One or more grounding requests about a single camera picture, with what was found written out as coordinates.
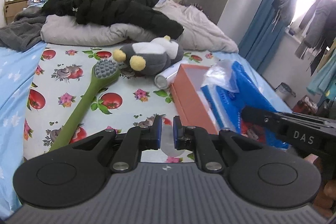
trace black jacket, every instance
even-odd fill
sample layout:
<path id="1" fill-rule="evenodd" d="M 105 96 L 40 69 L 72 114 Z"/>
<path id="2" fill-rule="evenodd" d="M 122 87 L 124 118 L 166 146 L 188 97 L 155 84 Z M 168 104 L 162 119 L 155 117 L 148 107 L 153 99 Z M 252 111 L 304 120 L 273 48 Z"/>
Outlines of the black jacket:
<path id="1" fill-rule="evenodd" d="M 49 0 L 42 11 L 46 15 L 70 15 L 78 24 L 89 22 L 110 26 L 129 23 L 152 31 L 159 37 L 177 39 L 181 24 L 152 9 L 159 0 Z"/>

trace floral tomato print tablecloth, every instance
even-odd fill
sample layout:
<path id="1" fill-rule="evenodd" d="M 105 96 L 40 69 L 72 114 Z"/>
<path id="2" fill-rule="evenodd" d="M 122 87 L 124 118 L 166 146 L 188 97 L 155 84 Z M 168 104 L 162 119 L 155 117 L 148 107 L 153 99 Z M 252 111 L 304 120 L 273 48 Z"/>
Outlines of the floral tomato print tablecloth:
<path id="1" fill-rule="evenodd" d="M 47 152 L 86 92 L 91 70 L 97 60 L 112 58 L 111 47 L 79 47 L 48 44 L 35 71 L 29 93 L 24 126 L 24 157 L 30 159 Z M 212 53 L 184 53 L 190 64 L 211 66 L 218 61 Z M 141 124 L 152 125 L 156 115 L 164 124 L 172 125 L 178 115 L 172 95 L 154 85 L 154 78 L 142 76 L 124 64 L 117 82 L 103 88 L 92 100 L 83 121 L 73 134 L 71 143 L 106 128 L 126 133 Z M 185 151 L 179 157 L 168 157 L 161 150 L 142 153 L 147 162 L 190 162 L 193 154 Z"/>

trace plastic bag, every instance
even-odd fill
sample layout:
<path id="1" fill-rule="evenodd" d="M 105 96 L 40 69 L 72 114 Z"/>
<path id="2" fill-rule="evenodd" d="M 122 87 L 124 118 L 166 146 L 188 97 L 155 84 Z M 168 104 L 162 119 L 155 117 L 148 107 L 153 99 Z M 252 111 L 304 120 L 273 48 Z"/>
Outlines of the plastic bag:
<path id="1" fill-rule="evenodd" d="M 241 111 L 246 105 L 276 110 L 259 92 L 240 63 L 231 60 L 218 62 L 205 74 L 201 90 L 220 128 L 230 128 L 264 144 L 288 148 L 288 144 L 276 139 L 269 130 L 241 120 Z"/>

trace stuffed toy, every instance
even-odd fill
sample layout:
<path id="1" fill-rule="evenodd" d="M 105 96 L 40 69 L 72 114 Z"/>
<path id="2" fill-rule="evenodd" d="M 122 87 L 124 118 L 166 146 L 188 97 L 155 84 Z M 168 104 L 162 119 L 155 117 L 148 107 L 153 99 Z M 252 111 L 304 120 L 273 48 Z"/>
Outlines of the stuffed toy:
<path id="1" fill-rule="evenodd" d="M 138 42 L 113 51 L 113 59 L 124 62 L 143 75 L 157 75 L 183 58 L 183 48 L 169 36 Z"/>

